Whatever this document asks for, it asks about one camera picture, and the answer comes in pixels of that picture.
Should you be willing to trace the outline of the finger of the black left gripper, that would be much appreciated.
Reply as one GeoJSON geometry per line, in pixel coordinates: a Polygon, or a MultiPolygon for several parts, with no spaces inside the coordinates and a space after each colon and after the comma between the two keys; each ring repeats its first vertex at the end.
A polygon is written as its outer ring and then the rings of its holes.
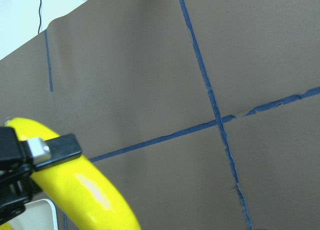
{"type": "Polygon", "coordinates": [[[23,142],[28,161],[34,171],[41,171],[77,159],[82,149],[74,134],[49,140],[33,137],[23,142]]]}

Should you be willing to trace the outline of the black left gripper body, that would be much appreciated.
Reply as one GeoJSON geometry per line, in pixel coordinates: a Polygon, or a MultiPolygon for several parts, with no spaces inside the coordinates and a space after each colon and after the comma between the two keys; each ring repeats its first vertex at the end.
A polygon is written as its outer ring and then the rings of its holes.
{"type": "Polygon", "coordinates": [[[32,167],[26,163],[16,132],[0,128],[0,220],[9,221],[22,214],[33,198],[29,183],[32,167]]]}

